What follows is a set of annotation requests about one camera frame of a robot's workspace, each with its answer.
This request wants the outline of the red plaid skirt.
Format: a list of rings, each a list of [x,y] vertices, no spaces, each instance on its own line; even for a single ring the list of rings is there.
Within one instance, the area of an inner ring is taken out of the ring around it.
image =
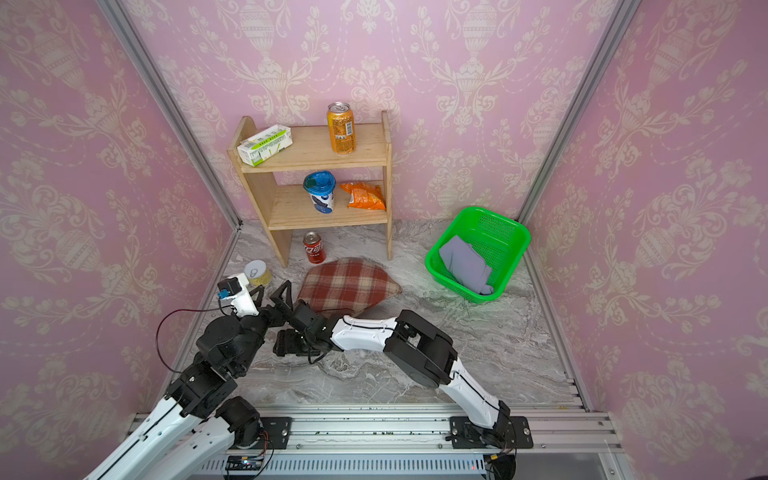
[[[401,293],[401,285],[379,263],[342,258],[311,268],[298,299],[317,313],[359,315]]]

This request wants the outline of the lavender skirt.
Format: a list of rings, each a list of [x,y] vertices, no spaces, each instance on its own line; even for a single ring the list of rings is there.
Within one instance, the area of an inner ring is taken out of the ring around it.
[[[471,244],[454,236],[439,249],[439,255],[460,285],[479,295],[494,293],[494,287],[489,283],[493,270]]]

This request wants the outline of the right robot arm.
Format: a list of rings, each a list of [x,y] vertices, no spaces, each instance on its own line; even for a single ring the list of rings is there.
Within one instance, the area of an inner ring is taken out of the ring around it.
[[[509,407],[491,395],[459,358],[453,339],[412,310],[370,320],[350,315],[326,317],[300,301],[291,302],[284,282],[261,307],[279,332],[273,352],[305,356],[313,364],[332,351],[367,351],[386,355],[412,381],[448,395],[467,415],[485,445],[509,449],[515,444]]]

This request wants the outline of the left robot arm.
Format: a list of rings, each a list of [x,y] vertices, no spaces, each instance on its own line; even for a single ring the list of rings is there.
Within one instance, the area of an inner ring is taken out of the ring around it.
[[[89,479],[181,475],[232,446],[264,439],[260,414],[232,393],[264,343],[269,319],[256,307],[213,320],[197,339],[192,363],[169,385],[152,412]]]

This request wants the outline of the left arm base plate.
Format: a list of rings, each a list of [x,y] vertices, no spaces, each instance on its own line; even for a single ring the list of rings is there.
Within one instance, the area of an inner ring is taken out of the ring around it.
[[[236,449],[285,450],[290,439],[292,417],[261,417],[247,420],[235,430]]]

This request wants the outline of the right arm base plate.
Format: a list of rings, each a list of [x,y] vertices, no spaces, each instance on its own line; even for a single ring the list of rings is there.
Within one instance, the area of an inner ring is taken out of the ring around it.
[[[501,420],[501,426],[484,428],[472,423],[468,417],[450,417],[449,432],[445,436],[454,449],[497,448],[502,451],[533,449],[528,419],[513,416]]]

